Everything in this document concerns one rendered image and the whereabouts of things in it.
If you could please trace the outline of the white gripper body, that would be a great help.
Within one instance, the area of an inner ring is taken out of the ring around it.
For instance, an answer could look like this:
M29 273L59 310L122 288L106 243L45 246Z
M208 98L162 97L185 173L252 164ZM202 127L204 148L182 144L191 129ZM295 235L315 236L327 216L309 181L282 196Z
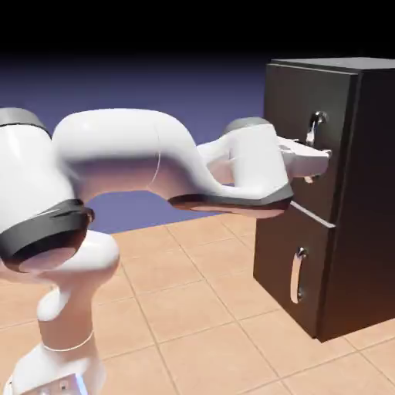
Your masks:
M314 178L324 174L331 156L330 150L317 150L294 140L284 141L284 162L290 178Z

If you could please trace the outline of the dark cabinet door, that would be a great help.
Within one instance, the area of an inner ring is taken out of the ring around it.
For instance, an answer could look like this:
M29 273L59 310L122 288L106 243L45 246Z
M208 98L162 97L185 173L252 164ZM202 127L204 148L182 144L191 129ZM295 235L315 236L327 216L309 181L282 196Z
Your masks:
M319 336L322 304L336 226L291 206L276 218L257 221L253 276L265 291L312 337ZM289 295L292 260L298 247L308 250L301 283L304 296Z
M328 115L327 123L319 125L315 148L332 151L329 166L314 183L296 178L292 188L298 204L332 223L339 211L358 82L357 73L274 63L266 69L264 118L280 136L304 143L311 115L316 111Z

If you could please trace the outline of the dark wooden cabinet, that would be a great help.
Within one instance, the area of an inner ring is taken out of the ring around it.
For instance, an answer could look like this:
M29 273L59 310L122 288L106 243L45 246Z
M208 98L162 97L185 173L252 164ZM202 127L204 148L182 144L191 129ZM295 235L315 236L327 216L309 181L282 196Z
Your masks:
M325 342L395 318L395 59L274 59L357 73L319 336Z

